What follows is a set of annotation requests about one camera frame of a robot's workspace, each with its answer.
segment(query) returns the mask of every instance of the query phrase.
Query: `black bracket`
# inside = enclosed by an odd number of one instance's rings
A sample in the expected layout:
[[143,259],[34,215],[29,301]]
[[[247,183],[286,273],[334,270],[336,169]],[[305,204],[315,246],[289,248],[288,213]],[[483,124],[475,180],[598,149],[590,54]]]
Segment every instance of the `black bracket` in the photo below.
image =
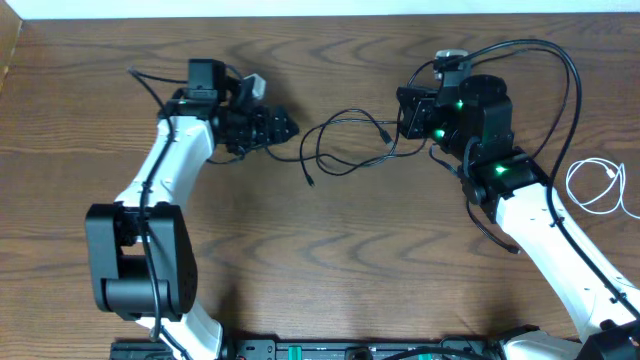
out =
[[111,344],[109,360],[174,360],[169,345],[159,342],[116,342]]
[[431,138],[443,152],[456,157],[462,163],[458,176],[464,194],[495,222],[501,197],[535,182],[546,183],[547,177],[513,146],[513,106],[504,80],[471,75],[470,62],[451,63],[457,57],[435,61],[439,89],[416,85],[398,88],[396,96],[403,113],[400,129],[405,138]]
[[283,107],[276,107],[272,113],[254,99],[255,82],[253,76],[227,76],[221,61],[191,59],[187,88],[176,91],[165,108],[171,115],[209,121],[215,143],[226,145],[229,153],[244,156],[264,146],[282,144],[300,132]]
[[[138,209],[94,204],[85,228],[93,293],[98,308],[124,320],[153,316],[154,301],[144,255],[127,255],[135,244]],[[180,207],[159,203],[149,210],[151,255],[160,289],[161,315],[178,321],[196,298],[198,270]]]
[[640,320],[605,328],[589,336],[577,360],[637,359],[640,354]]

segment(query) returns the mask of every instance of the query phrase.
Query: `wire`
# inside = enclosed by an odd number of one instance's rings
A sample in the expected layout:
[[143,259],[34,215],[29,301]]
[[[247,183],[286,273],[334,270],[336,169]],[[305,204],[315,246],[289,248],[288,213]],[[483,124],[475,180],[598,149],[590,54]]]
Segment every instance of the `wire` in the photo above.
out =
[[545,147],[545,145],[547,145],[547,142],[549,142],[549,139],[551,138],[551,135],[553,134],[553,132],[556,130],[556,127],[558,126],[558,123],[560,122],[560,118],[562,118],[562,114],[564,113],[565,108],[567,107],[567,100],[569,99],[569,89],[571,88],[571,76],[569,75],[569,64],[562,58],[562,56],[558,55],[557,53],[549,50],[549,49],[542,49],[542,48],[524,48],[524,49],[520,49],[520,50],[516,50],[513,51],[511,53],[508,54],[504,54],[504,55],[498,55],[498,56],[494,56],[491,58],[487,58],[487,59],[483,59],[480,61],[477,61],[475,63],[473,63],[471,65],[472,68],[480,65],[480,64],[484,64],[490,61],[494,61],[494,60],[500,60],[500,59],[504,59],[504,58],[508,58],[514,55],[518,55],[518,54],[522,54],[525,53],[527,51],[540,51],[540,52],[546,52],[548,54],[551,54],[555,57],[557,57],[558,59],[560,59],[560,61],[562,61],[562,64],[564,65],[564,70],[565,70],[565,75],[566,75],[566,86],[565,86],[565,90],[564,90],[564,96],[562,99],[562,105],[560,106],[560,111],[558,112],[558,115],[556,115],[556,118],[554,119],[553,123],[551,124],[551,128],[549,128],[549,132],[547,132],[547,136],[544,138],[544,140],[542,141],[542,144],[540,144],[540,146],[538,146],[538,149],[533,153],[533,155],[531,155],[532,159],[535,159],[540,152],[542,151],[542,149]]
[[160,310],[160,290],[158,286],[158,277],[156,275],[156,269],[153,264],[153,257],[151,255],[151,247],[149,245],[149,233],[153,236],[153,232],[150,232],[148,229],[148,220],[145,215],[145,209],[147,206],[147,201],[149,197],[149,191],[151,190],[151,184],[153,183],[153,178],[162,164],[162,160],[167,155],[169,148],[171,147],[171,143],[175,139],[175,129],[173,128],[173,123],[171,122],[171,117],[167,113],[167,109],[164,107],[164,104],[158,97],[155,91],[142,79],[140,73],[134,68],[129,68],[129,74],[133,76],[153,97],[155,102],[160,107],[162,111],[162,115],[165,117],[165,121],[167,122],[167,126],[169,128],[169,134],[167,136],[167,142],[162,147],[160,151],[160,155],[153,163],[149,174],[147,175],[147,179],[142,183],[142,192],[140,194],[140,208],[138,213],[138,227],[140,232],[140,237],[142,238],[142,247],[144,249],[145,262],[147,264],[147,270],[149,271],[149,278],[151,280],[151,291],[153,293],[153,307],[154,307],[154,317],[155,317],[155,325],[149,335],[152,341],[158,341],[160,336],[160,327],[162,321],[162,314]]
[[149,359],[155,359],[155,358],[164,359],[165,356],[171,356],[171,358],[173,358],[173,352],[172,351],[159,351],[159,352],[155,352],[155,353],[149,353],[144,357],[143,360],[149,360]]
[[580,80],[580,75],[578,74],[578,70],[576,69],[575,63],[573,62],[569,54],[567,54],[567,52],[564,51],[564,49],[562,49],[560,46],[546,40],[538,40],[538,39],[509,40],[509,41],[503,41],[495,45],[486,47],[472,54],[463,56],[461,58],[452,59],[447,63],[445,63],[445,66],[463,62],[463,61],[468,61],[478,56],[489,53],[491,51],[495,51],[498,49],[502,49],[509,46],[515,46],[515,45],[537,45],[537,46],[548,47],[555,50],[565,60],[566,64],[569,66],[569,69],[573,75],[573,79],[575,80],[576,108],[573,114],[573,121],[571,122],[571,127],[569,128],[569,133],[567,134],[567,138],[564,144],[562,145],[560,153],[558,154],[558,157],[553,165],[553,169],[551,170],[551,174],[549,175],[549,183],[547,184],[546,200],[547,200],[547,206],[549,207],[549,213],[551,214],[551,218],[553,220],[553,224],[551,225],[558,226],[558,229],[560,230],[562,235],[565,237],[569,245],[571,245],[571,247],[576,252],[576,254],[580,256],[580,258],[585,262],[585,264],[589,267],[589,269],[604,284],[607,290],[611,292],[615,301],[616,302],[619,301],[620,304],[622,304],[622,306],[624,306],[625,309],[627,309],[629,313],[633,315],[633,317],[635,317],[636,319],[640,319],[640,312],[638,312],[638,310],[629,302],[626,296],[622,294],[620,290],[618,290],[613,285],[613,283],[607,278],[607,276],[598,268],[598,266],[582,250],[580,245],[576,243],[576,241],[573,239],[571,234],[569,234],[569,231],[567,231],[566,227],[562,223],[562,220],[558,216],[558,212],[555,206],[553,205],[553,183],[555,182],[555,179],[560,170],[560,165],[562,165],[562,160],[564,159],[565,155],[567,154],[567,151],[569,150],[569,146],[571,145],[571,140],[573,139],[573,136],[578,127],[578,123],[580,121],[580,110],[582,108],[582,81]]
[[402,359],[410,358],[412,356],[425,355],[425,354],[451,355],[451,356],[458,356],[466,359],[489,360],[489,358],[484,357],[482,355],[475,354],[475,353],[468,353],[466,351],[461,351],[461,350],[448,349],[448,348],[442,348],[442,347],[432,347],[432,346],[421,346],[413,350],[403,351],[401,353],[383,358],[382,360],[402,360]]
[[467,345],[469,345],[469,347],[471,348],[471,351],[473,351],[474,354],[477,354],[476,350],[473,348],[473,345],[471,345],[471,342],[469,341],[469,339],[463,337],[463,336],[447,336],[444,337],[442,340],[440,340],[440,347],[444,347],[444,343],[447,341],[451,341],[454,339],[458,339],[458,340],[462,340],[462,341],[466,341]]
[[176,350],[178,350],[180,352],[180,356],[182,357],[182,359],[184,359],[184,360],[193,360],[191,358],[191,356],[189,355],[189,352],[187,351],[187,349],[185,349],[183,346],[178,344],[176,339],[174,339],[173,336],[171,336],[171,334],[169,334],[169,332],[167,331],[167,329],[164,328],[164,326],[161,329],[161,333],[162,333],[162,336],[164,336],[165,340],[167,340],[169,345],[173,346],[174,348],[176,348]]
[[469,206],[469,199],[465,199],[465,207],[467,208],[467,214],[469,214],[469,218],[471,218],[471,221],[473,222],[473,224],[475,226],[478,227],[478,229],[480,229],[480,231],[482,231],[482,233],[489,238],[489,240],[493,241],[494,243],[496,243],[496,245],[500,246],[501,248],[507,250],[508,252],[518,255],[520,254],[520,248],[518,248],[515,245],[510,245],[505,243],[504,241],[500,240],[497,236],[495,236],[491,231],[489,231],[489,229],[487,229],[481,222],[480,220],[478,220],[478,218],[473,215],[473,212],[471,212],[471,207]]
[[413,85],[413,82],[416,80],[416,78],[422,72],[422,70],[424,70],[424,68],[426,68],[427,66],[433,64],[434,62],[435,62],[435,60],[429,60],[426,63],[420,65],[420,67],[409,78],[409,81],[407,82],[407,86]]
[[167,78],[162,78],[162,77],[158,77],[158,76],[145,74],[143,72],[140,72],[140,71],[136,70],[133,66],[129,68],[129,73],[130,74],[135,73],[137,76],[139,76],[141,78],[145,78],[145,79],[149,79],[149,80],[155,80],[155,81],[161,81],[161,82],[167,82],[167,83],[172,83],[172,84],[186,84],[187,83],[186,80],[167,79]]
[[247,152],[244,150],[244,148],[240,147],[240,151],[242,152],[242,154],[234,157],[233,159],[227,160],[227,161],[222,161],[222,162],[218,162],[212,159],[207,159],[206,161],[209,164],[213,164],[213,165],[229,165],[229,164],[235,164],[238,163],[242,160],[244,160],[245,156],[247,155]]
[[240,71],[238,71],[238,69],[236,69],[235,66],[233,66],[231,64],[225,64],[225,65],[227,66],[227,69],[231,70],[231,72],[234,73],[238,77],[238,80],[244,79],[244,77],[242,76]]
[[480,142],[480,138],[478,138],[477,136],[472,136],[471,138],[469,138],[469,141],[467,141],[467,145],[464,147],[464,157],[463,157],[463,161],[462,161],[462,171],[464,173],[464,176],[468,179],[469,176],[469,156],[471,155],[471,148],[473,148],[473,145],[477,144]]
[[316,158],[315,155],[312,156],[307,156],[304,158],[283,158],[280,157],[274,153],[271,152],[271,150],[269,149],[269,147],[265,147],[264,150],[266,151],[266,153],[271,156],[272,159],[276,160],[276,161],[280,161],[280,162],[288,162],[288,163],[293,163],[293,162],[300,162],[300,161],[308,161],[308,160],[313,160]]
[[458,172],[456,171],[456,169],[455,169],[451,164],[449,164],[448,162],[446,162],[446,161],[444,161],[444,160],[440,160],[440,159],[436,158],[436,157],[433,155],[433,149],[436,147],[436,145],[438,145],[438,144],[437,144],[437,143],[433,143],[433,144],[431,144],[431,146],[429,147],[429,157],[430,157],[433,161],[435,161],[435,162],[437,162],[438,164],[442,165],[445,169],[449,170],[449,172],[451,172],[451,174],[453,174],[453,176],[455,176],[455,177],[459,177]]
[[[345,113],[360,113],[362,115],[364,115],[366,117],[366,119],[337,119],[337,117],[339,117],[342,114]],[[305,164],[306,160],[311,160],[314,159],[316,160],[316,164],[318,166],[318,168],[328,174],[328,175],[333,175],[333,176],[344,176],[347,174],[352,173],[353,171],[362,168],[362,167],[372,167],[378,164],[381,164],[382,162],[391,159],[391,158],[396,158],[396,157],[406,157],[406,156],[411,156],[416,154],[417,152],[419,152],[422,147],[424,147],[425,142],[423,142],[422,146],[417,150],[417,151],[413,151],[410,153],[405,153],[405,154],[395,154],[395,150],[398,144],[398,140],[399,140],[399,129],[398,127],[396,127],[396,137],[395,140],[391,140],[391,136],[389,135],[389,133],[384,130],[380,125],[383,123],[395,123],[397,126],[399,126],[399,117],[400,117],[400,112],[398,113],[398,119],[395,122],[380,122],[377,121],[373,116],[371,116],[371,114],[369,114],[368,112],[366,112],[365,110],[362,109],[357,109],[357,108],[351,108],[351,109],[345,109],[345,110],[341,110],[339,112],[337,112],[336,114],[334,114],[333,116],[331,116],[327,121],[325,121],[323,124],[320,124],[318,126],[315,126],[311,129],[309,129],[309,131],[307,131],[307,133],[302,137],[302,140],[300,141],[300,148],[299,148],[299,157],[298,160],[300,162],[300,165],[302,167],[302,172],[305,175],[305,178],[307,179],[307,183],[310,186],[314,185],[313,179],[311,178],[311,175],[309,175],[309,172],[307,170],[307,166]],[[322,141],[322,135],[324,134],[324,130],[326,129],[327,126],[329,125],[333,125],[333,124],[339,124],[342,122],[370,122],[372,123],[379,131],[380,133],[380,137],[382,138],[382,140],[385,142],[385,144],[391,145],[391,149],[389,150],[389,152],[386,155],[383,156],[376,156],[373,158],[370,158],[368,160],[365,160],[363,162],[360,163],[351,163],[349,161],[345,161],[342,159],[339,159],[333,155],[330,154],[321,154],[320,153],[320,143]],[[311,135],[311,133],[313,133],[316,130],[320,130],[320,133],[318,134],[318,140],[316,142],[316,154],[314,157],[310,158],[310,159],[305,159],[303,152],[304,152],[304,144],[307,141],[307,138],[309,137],[309,135]],[[332,171],[330,169],[328,169],[328,166],[325,162],[322,161],[323,157],[329,157],[343,165],[346,166],[350,166],[351,169],[343,171],[343,172],[335,172]]]
[[[602,166],[605,169],[605,172],[609,177],[609,179],[611,179],[611,183],[602,193],[600,193],[600,195],[596,196],[595,198],[589,201],[581,202],[575,197],[575,195],[573,194],[573,191],[571,191],[571,187],[569,186],[569,183],[571,182],[571,178],[573,178],[573,175],[575,175],[578,169],[580,169],[584,164],[596,164],[596,165]],[[614,172],[607,165],[613,167],[616,171]],[[600,200],[603,196],[609,193],[609,191],[613,188],[613,186],[616,184],[618,180],[620,180],[620,196],[618,197],[618,201],[616,202],[614,207],[605,211],[594,211],[586,207],[587,205],[591,205],[596,201]],[[569,195],[569,198],[571,199],[571,201],[573,201],[576,205],[580,206],[582,210],[594,215],[604,215],[604,214],[610,214],[616,211],[619,207],[622,207],[622,210],[624,210],[624,212],[626,212],[627,215],[631,216],[632,218],[640,220],[640,216],[632,214],[624,206],[624,190],[626,185],[627,185],[627,174],[624,168],[624,163],[620,163],[620,165],[616,165],[612,161],[609,161],[607,159],[602,159],[602,158],[588,158],[586,160],[579,160],[574,162],[573,164],[571,164],[571,166],[569,166],[569,170],[567,170],[567,177],[565,179],[567,195]]]

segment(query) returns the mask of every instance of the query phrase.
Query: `green connector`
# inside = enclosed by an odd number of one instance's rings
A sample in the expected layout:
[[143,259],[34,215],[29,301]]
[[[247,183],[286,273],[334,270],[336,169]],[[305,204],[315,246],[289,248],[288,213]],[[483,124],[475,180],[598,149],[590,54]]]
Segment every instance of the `green connector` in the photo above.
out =
[[302,348],[300,346],[289,346],[289,360],[302,360]]

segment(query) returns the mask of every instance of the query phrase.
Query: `black cable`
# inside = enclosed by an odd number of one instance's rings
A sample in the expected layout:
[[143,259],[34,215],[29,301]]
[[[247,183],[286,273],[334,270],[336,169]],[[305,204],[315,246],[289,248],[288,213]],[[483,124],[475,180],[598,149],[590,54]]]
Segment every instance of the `black cable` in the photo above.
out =
[[184,360],[193,360],[189,355],[189,352],[187,351],[187,349],[185,349],[183,346],[178,344],[176,339],[174,339],[173,336],[169,334],[169,332],[164,328],[164,326],[162,327],[161,332],[162,332],[162,336],[164,336],[167,342],[180,352],[180,355]]
[[143,72],[140,72],[140,71],[136,70],[133,66],[129,68],[129,73],[130,74],[135,73],[136,75],[138,75],[141,78],[146,78],[146,79],[149,79],[149,80],[155,80],[155,81],[161,81],[161,82],[167,82],[167,83],[172,83],[172,84],[186,84],[187,83],[186,80],[167,79],[167,78],[163,78],[163,77],[158,77],[158,76],[145,74]]
[[149,353],[149,354],[145,355],[143,360],[149,360],[149,359],[155,359],[155,358],[164,359],[166,356],[171,356],[171,358],[173,358],[173,352],[172,351],[159,351],[159,352],[155,352],[155,353]]
[[471,67],[476,67],[480,64],[484,64],[490,61],[494,61],[494,60],[500,60],[500,59],[504,59],[507,57],[511,57],[517,54],[522,54],[524,52],[527,51],[540,51],[540,52],[546,52],[548,54],[551,54],[555,57],[557,57],[558,59],[560,59],[560,61],[562,61],[562,64],[564,65],[564,70],[565,70],[565,75],[566,75],[566,87],[564,90],[564,97],[562,99],[562,106],[560,106],[560,111],[558,111],[558,115],[556,115],[556,118],[554,119],[553,123],[551,124],[551,128],[549,129],[549,132],[547,133],[547,136],[544,138],[544,140],[542,141],[542,144],[540,144],[540,146],[538,147],[538,149],[533,153],[533,155],[531,155],[532,159],[535,159],[538,154],[540,154],[540,152],[542,151],[542,149],[545,147],[545,145],[547,145],[547,142],[549,141],[549,139],[551,138],[551,135],[553,134],[553,132],[556,130],[556,127],[558,126],[558,123],[560,122],[560,118],[562,118],[562,114],[564,113],[565,108],[567,107],[567,100],[569,99],[569,89],[571,87],[571,75],[569,74],[569,64],[567,64],[567,62],[562,58],[562,56],[558,55],[557,53],[548,50],[548,49],[542,49],[542,48],[524,48],[524,49],[520,49],[520,50],[516,50],[513,51],[511,53],[508,54],[504,54],[504,55],[498,55],[498,56],[494,56],[488,59],[483,59],[480,60],[478,62],[475,62],[474,64],[471,65]]
[[[305,164],[306,160],[304,160],[305,157],[303,155],[303,150],[304,150],[304,143],[306,142],[306,140],[309,137],[309,135],[311,135],[311,133],[313,133],[314,131],[316,131],[318,129],[320,129],[320,134],[318,135],[318,140],[317,140],[317,143],[316,143],[316,154],[312,159],[316,160],[316,164],[318,165],[318,168],[320,168],[320,170],[322,170],[324,173],[329,174],[329,175],[344,176],[344,175],[347,175],[347,174],[349,174],[349,173],[351,173],[351,172],[353,172],[353,171],[355,171],[355,170],[357,170],[357,169],[359,169],[361,167],[371,167],[371,166],[378,165],[378,164],[380,164],[380,163],[384,162],[385,160],[387,160],[389,158],[392,158],[392,157],[406,156],[406,154],[398,154],[400,156],[393,155],[394,152],[395,152],[395,149],[397,147],[398,140],[399,140],[399,134],[400,133],[399,133],[398,130],[396,131],[396,138],[395,138],[395,140],[393,140],[393,145],[391,146],[391,149],[389,150],[387,155],[384,155],[384,156],[377,156],[377,157],[365,160],[365,161],[363,161],[361,163],[354,164],[354,163],[350,163],[348,161],[341,160],[341,159],[339,159],[339,158],[337,158],[337,157],[335,157],[333,155],[320,154],[320,142],[321,142],[322,135],[324,134],[324,130],[326,129],[326,127],[329,126],[329,125],[338,124],[338,123],[341,123],[341,122],[351,122],[352,120],[350,120],[350,119],[345,119],[345,121],[342,121],[342,119],[336,119],[338,116],[340,116],[342,114],[345,114],[345,113],[349,113],[349,112],[351,112],[351,113],[353,113],[353,112],[360,113],[360,114],[364,115],[365,117],[367,117],[367,119],[361,119],[361,120],[365,121],[365,122],[370,122],[374,126],[376,126],[376,128],[378,129],[378,131],[380,133],[380,136],[383,139],[383,141],[385,142],[385,144],[390,144],[392,142],[391,136],[389,135],[389,133],[380,126],[381,122],[375,120],[375,118],[373,118],[373,116],[371,116],[371,114],[369,114],[368,112],[366,112],[366,111],[364,111],[362,109],[356,109],[356,108],[345,109],[345,110],[341,110],[341,111],[337,112],[336,114],[331,116],[324,123],[309,129],[309,131],[307,131],[307,133],[302,137],[302,140],[300,141],[298,159],[299,159],[299,162],[300,162],[300,166],[302,167],[302,172],[304,173],[305,178],[307,179],[307,183],[310,186],[313,186],[314,182],[313,182],[313,179],[311,178],[311,175],[309,175],[309,172],[307,170],[307,167],[306,167],[306,164]],[[396,121],[396,123],[397,123],[396,125],[398,125],[398,126],[399,126],[399,116],[400,116],[400,113],[398,114],[398,120]],[[351,169],[349,169],[349,170],[347,170],[345,172],[342,172],[342,173],[333,172],[333,171],[331,171],[331,170],[329,170],[327,168],[326,163],[321,161],[321,158],[325,157],[325,156],[326,157],[330,157],[331,159],[336,160],[336,161],[338,161],[339,163],[341,163],[343,165],[351,166]]]
[[451,172],[451,174],[453,174],[453,176],[455,176],[455,177],[459,177],[458,172],[456,171],[456,169],[455,169],[451,164],[449,164],[448,162],[446,162],[446,161],[444,161],[444,160],[440,160],[440,159],[436,158],[436,157],[433,155],[433,149],[434,149],[437,145],[438,145],[438,144],[436,144],[436,143],[431,144],[431,146],[429,147],[429,157],[430,157],[433,161],[435,161],[435,162],[437,162],[438,164],[442,165],[445,169],[449,170],[449,172]]
[[150,333],[150,338],[152,341],[158,341],[160,336],[160,324],[162,321],[162,314],[160,310],[160,290],[158,286],[158,277],[156,275],[156,269],[153,264],[153,257],[151,256],[151,247],[149,245],[149,233],[153,235],[153,232],[149,232],[148,222],[145,215],[145,208],[147,206],[147,200],[149,197],[149,191],[151,190],[151,184],[153,183],[153,178],[162,164],[162,160],[166,156],[169,151],[169,147],[171,147],[171,143],[175,139],[175,129],[173,128],[173,123],[171,122],[171,117],[167,113],[164,104],[158,97],[158,95],[153,91],[153,89],[142,79],[140,73],[133,68],[129,68],[129,74],[133,76],[153,97],[158,106],[160,106],[160,110],[162,111],[162,115],[165,117],[167,121],[167,126],[169,128],[169,134],[167,136],[167,142],[162,147],[160,151],[160,155],[153,163],[151,170],[149,171],[149,175],[147,175],[147,179],[142,183],[142,192],[140,194],[140,208],[138,213],[138,227],[140,232],[140,237],[142,238],[142,247],[144,249],[145,262],[147,264],[147,270],[149,271],[149,278],[151,281],[151,291],[153,292],[153,307],[154,307],[154,316],[155,316],[155,325]]
[[558,158],[556,159],[556,161],[555,161],[555,163],[553,165],[553,169],[551,170],[551,174],[549,175],[549,183],[546,184],[547,185],[547,190],[546,190],[547,207],[549,208],[549,213],[551,214],[551,218],[553,220],[553,224],[551,224],[550,226],[557,226],[558,227],[558,229],[560,230],[562,235],[565,237],[565,239],[567,240],[569,245],[571,245],[571,247],[576,252],[576,254],[578,254],[578,256],[582,259],[582,261],[585,262],[585,264],[589,267],[589,269],[604,284],[605,288],[607,288],[607,290],[609,290],[611,292],[611,294],[614,297],[614,301],[616,301],[616,302],[619,301],[620,304],[622,304],[622,306],[624,306],[625,309],[627,309],[629,311],[629,313],[631,313],[631,315],[633,315],[633,317],[635,317],[636,319],[640,319],[640,312],[638,312],[638,310],[629,302],[629,300],[626,298],[626,295],[621,293],[613,285],[613,283],[611,283],[611,281],[609,281],[607,276],[598,268],[598,266],[582,250],[580,245],[578,245],[578,243],[576,243],[576,241],[573,239],[571,234],[569,234],[569,231],[567,231],[567,229],[565,228],[564,224],[562,223],[562,220],[558,216],[558,213],[557,213],[557,210],[556,210],[555,206],[553,205],[553,183],[555,182],[555,179],[556,179],[556,177],[558,175],[558,172],[560,170],[560,165],[562,165],[562,160],[564,159],[565,155],[567,154],[567,151],[569,150],[569,146],[571,145],[571,140],[573,139],[573,136],[574,136],[574,134],[576,132],[576,129],[578,127],[578,123],[580,121],[580,110],[582,109],[582,81],[580,80],[580,75],[578,74],[578,69],[576,69],[575,63],[573,62],[573,60],[571,59],[569,54],[567,54],[567,52],[564,51],[564,49],[562,49],[560,46],[558,46],[558,45],[556,45],[556,44],[554,44],[554,43],[552,43],[550,41],[546,41],[546,40],[538,40],[538,39],[509,40],[509,41],[504,41],[504,42],[501,42],[501,43],[486,47],[484,49],[478,50],[478,51],[476,51],[474,53],[471,53],[469,55],[463,56],[461,58],[453,59],[453,60],[445,63],[445,66],[446,65],[453,65],[455,63],[459,63],[459,62],[463,62],[463,61],[468,61],[468,60],[474,59],[474,58],[476,58],[478,56],[481,56],[481,55],[484,55],[486,53],[489,53],[491,51],[495,51],[495,50],[498,50],[498,49],[502,49],[502,48],[509,47],[509,46],[515,46],[515,45],[537,45],[537,46],[545,46],[545,47],[554,49],[565,60],[565,62],[569,66],[569,69],[571,70],[571,73],[573,75],[573,79],[575,80],[576,108],[575,108],[575,112],[573,114],[573,121],[571,122],[571,128],[569,129],[569,133],[567,134],[567,138],[566,138],[564,144],[562,145],[562,149],[560,150],[560,153],[558,154]]
[[464,147],[464,157],[462,160],[462,171],[464,176],[468,179],[469,176],[469,156],[471,155],[471,148],[473,145],[480,142],[480,138],[477,136],[472,136],[469,141],[467,141],[467,145]]
[[238,69],[236,69],[235,66],[230,65],[230,64],[225,64],[225,65],[227,66],[227,69],[231,70],[231,72],[234,73],[238,77],[238,80],[242,81],[242,79],[244,79],[242,77],[242,74],[240,73],[240,71],[238,71]]
[[229,164],[239,163],[240,161],[244,160],[244,158],[245,158],[244,155],[238,155],[238,156],[234,157],[233,159],[226,160],[226,161],[215,161],[215,160],[211,160],[211,159],[207,159],[206,161],[209,164],[212,164],[212,165],[229,165]]
[[[359,118],[342,118],[342,119],[335,119],[333,121],[331,121],[331,123],[329,125],[334,125],[334,124],[341,124],[341,123],[367,123],[367,122],[371,122],[371,120],[369,119],[359,119]],[[396,124],[396,121],[377,121],[378,124],[380,125],[388,125],[388,124]],[[283,158],[281,156],[278,156],[276,154],[274,154],[273,152],[271,152],[271,146],[265,146],[264,147],[266,153],[274,160],[276,161],[280,161],[280,162],[286,162],[286,163],[298,163],[300,162],[300,157],[297,158]],[[309,161],[309,160],[315,160],[316,158],[324,158],[324,157],[328,157],[331,158],[335,161],[338,162],[343,162],[343,160],[331,155],[331,154],[327,154],[327,153],[323,153],[323,154],[319,154],[319,155],[309,155],[306,156],[303,159],[303,161]],[[356,164],[352,164],[350,162],[344,161],[345,165],[351,165],[351,166],[355,166]]]
[[442,348],[442,347],[432,347],[432,346],[421,346],[413,350],[403,351],[401,353],[388,356],[382,360],[402,360],[402,359],[410,358],[412,356],[425,355],[425,354],[451,355],[451,356],[458,356],[461,358],[473,359],[473,360],[490,360],[487,357],[484,357],[482,355],[478,355],[475,353],[468,353],[466,351],[461,351],[461,350],[448,349],[448,348]]
[[416,78],[422,72],[422,70],[424,70],[424,68],[426,68],[427,66],[433,64],[434,62],[435,62],[435,60],[429,60],[426,63],[420,65],[420,67],[409,78],[409,81],[407,82],[407,86],[413,85],[413,82],[416,80]]
[[493,241],[494,243],[496,243],[496,245],[500,246],[501,248],[507,250],[512,254],[515,254],[515,255],[520,254],[519,247],[505,243],[504,241],[500,240],[497,236],[495,236],[491,231],[489,231],[489,229],[487,229],[484,225],[482,225],[480,220],[478,220],[478,218],[475,215],[473,215],[473,212],[471,212],[471,207],[469,206],[469,199],[465,199],[465,200],[466,200],[465,207],[467,208],[467,214],[469,214],[469,218],[471,218],[471,221],[473,222],[473,224],[477,226],[478,229],[480,229],[480,231],[482,231],[482,233],[489,238],[489,240]]
[[473,345],[471,345],[471,342],[469,341],[469,339],[465,338],[464,336],[446,336],[442,340],[440,340],[440,347],[444,347],[445,342],[451,341],[454,339],[466,341],[467,345],[469,345],[469,347],[471,348],[471,351],[473,351],[474,354],[477,354],[476,350],[473,348]]

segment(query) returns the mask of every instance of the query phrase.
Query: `black plastic housing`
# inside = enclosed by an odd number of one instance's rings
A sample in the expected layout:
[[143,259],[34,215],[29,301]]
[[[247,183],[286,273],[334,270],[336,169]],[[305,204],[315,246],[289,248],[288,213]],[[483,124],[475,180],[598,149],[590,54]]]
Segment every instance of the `black plastic housing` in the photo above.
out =
[[[124,320],[153,316],[154,300],[144,255],[126,255],[123,246],[138,235],[138,210],[94,204],[85,228],[93,293],[98,308]],[[158,277],[161,315],[178,321],[196,298],[198,271],[180,207],[159,203],[149,210],[151,255]]]
[[187,98],[223,102],[227,98],[227,67],[214,59],[190,59]]
[[614,325],[601,333],[589,336],[576,360],[638,359],[639,341],[640,320],[621,326]]
[[109,360],[173,360],[172,349],[163,342],[116,342]]
[[[500,198],[548,179],[533,159],[513,146],[513,105],[504,80],[471,76],[469,62],[443,65],[448,61],[441,59],[434,65],[441,75],[439,89],[398,88],[396,96],[404,115],[401,133],[407,139],[431,138],[458,159],[457,174],[465,196],[495,222]],[[498,173],[497,166],[509,171]]]

